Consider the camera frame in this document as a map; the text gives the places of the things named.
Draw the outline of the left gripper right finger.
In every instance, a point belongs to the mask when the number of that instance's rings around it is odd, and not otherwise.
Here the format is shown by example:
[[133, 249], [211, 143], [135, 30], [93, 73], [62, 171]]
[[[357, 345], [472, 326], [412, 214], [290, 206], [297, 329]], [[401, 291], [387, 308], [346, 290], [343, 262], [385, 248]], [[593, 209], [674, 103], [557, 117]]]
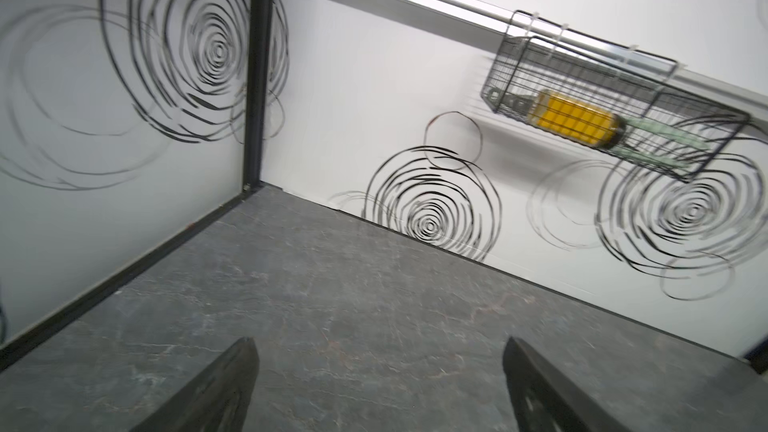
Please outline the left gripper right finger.
[[625, 431], [554, 364], [521, 338], [509, 337], [502, 367], [521, 431]]

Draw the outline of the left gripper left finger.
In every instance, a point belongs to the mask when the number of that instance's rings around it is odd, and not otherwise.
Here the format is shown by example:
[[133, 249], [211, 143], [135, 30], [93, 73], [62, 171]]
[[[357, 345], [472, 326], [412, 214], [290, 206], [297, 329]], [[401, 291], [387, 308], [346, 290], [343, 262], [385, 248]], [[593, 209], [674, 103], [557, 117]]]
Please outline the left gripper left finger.
[[238, 339], [133, 429], [241, 431], [258, 377], [259, 365], [254, 339]]

